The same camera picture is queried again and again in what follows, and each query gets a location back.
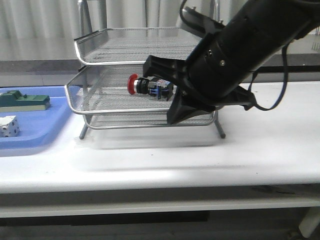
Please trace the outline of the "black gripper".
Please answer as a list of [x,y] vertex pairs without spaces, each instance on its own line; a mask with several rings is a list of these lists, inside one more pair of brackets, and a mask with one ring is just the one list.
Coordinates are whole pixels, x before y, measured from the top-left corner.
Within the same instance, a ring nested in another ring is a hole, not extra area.
[[[149,55],[142,66],[144,78],[157,77],[173,84],[185,80],[192,90],[212,101],[226,98],[258,68],[258,35],[255,32],[207,33],[186,61]],[[176,88],[166,113],[169,125],[211,114],[206,105]]]

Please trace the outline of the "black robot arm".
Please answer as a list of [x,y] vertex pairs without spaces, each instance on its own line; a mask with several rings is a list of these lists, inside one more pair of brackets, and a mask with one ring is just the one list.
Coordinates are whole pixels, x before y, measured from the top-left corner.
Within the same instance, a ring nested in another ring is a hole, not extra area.
[[222,24],[184,4],[182,27],[200,37],[185,60],[150,55],[144,77],[176,85],[167,111],[168,124],[213,112],[217,107],[257,107],[254,94],[240,84],[254,76],[272,55],[287,54],[289,44],[320,24],[317,0],[249,0],[228,24]]

